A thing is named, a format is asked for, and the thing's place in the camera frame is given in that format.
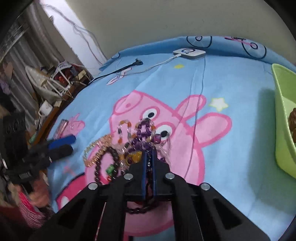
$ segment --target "bed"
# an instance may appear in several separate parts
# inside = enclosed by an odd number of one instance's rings
[[[201,49],[207,55],[198,60],[179,57],[131,74],[171,58],[179,48]],[[117,140],[115,130],[121,120],[130,120],[134,127],[153,113],[156,133],[167,131],[171,136],[171,171],[192,184],[208,182],[272,241],[278,240],[296,214],[296,180],[275,161],[271,64],[294,72],[296,67],[248,39],[187,36],[120,51],[101,68],[101,75],[136,58],[143,65],[95,81],[53,126],[49,138],[62,119],[69,120],[63,136],[73,134],[77,139],[74,154],[48,168],[54,210],[94,181],[94,166],[83,163],[83,151],[90,143],[108,133]],[[111,162],[110,156],[102,159],[105,184],[105,169]],[[127,214],[125,236],[138,241],[173,240],[170,206],[161,205],[143,215]]]

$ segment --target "white star print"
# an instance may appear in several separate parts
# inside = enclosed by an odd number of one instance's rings
[[[215,107],[218,112],[228,107],[228,104],[225,103],[224,98],[212,98],[212,102],[209,106]]]

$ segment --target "green bead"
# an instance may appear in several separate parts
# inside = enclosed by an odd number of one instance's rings
[[[111,164],[107,169],[106,169],[106,173],[110,176],[112,174],[112,171],[114,170],[114,166],[113,164]]]

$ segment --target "star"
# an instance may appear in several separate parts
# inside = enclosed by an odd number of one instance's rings
[[[184,65],[182,65],[182,64],[177,64],[177,65],[175,65],[174,68],[175,68],[175,69],[181,69],[181,68],[184,68]]]
[[[224,98],[212,98],[212,102],[209,104],[211,107],[215,107],[218,112],[228,107]]]

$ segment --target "pile of jewelry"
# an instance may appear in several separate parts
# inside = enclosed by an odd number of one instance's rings
[[[123,143],[123,124],[127,125],[128,141],[126,143]],[[96,165],[95,182],[99,186],[102,185],[102,182],[100,181],[101,161],[104,154],[107,152],[111,154],[114,160],[114,163],[106,169],[106,173],[108,174],[107,180],[109,182],[115,180],[118,175],[125,174],[125,172],[128,170],[131,164],[140,162],[142,157],[142,151],[147,151],[149,155],[149,153],[151,153],[152,148],[156,148],[158,156],[160,156],[160,160],[169,163],[168,158],[170,152],[170,137],[168,133],[167,139],[165,141],[161,141],[161,135],[155,133],[156,127],[153,121],[149,118],[141,119],[135,125],[133,133],[131,127],[132,124],[129,120],[122,120],[118,124],[119,139],[116,144],[112,143],[111,135],[105,135],[91,143],[84,150],[83,162],[87,167],[91,167],[94,164]],[[163,147],[166,143],[168,143],[167,150],[165,150]],[[88,160],[87,154],[95,146],[99,146],[99,150],[91,160]],[[129,212],[130,214],[145,213],[157,206],[157,203],[149,195],[149,186],[152,181],[150,175],[151,172],[152,170],[148,169],[146,201],[143,203],[142,208],[128,208],[127,212]]]

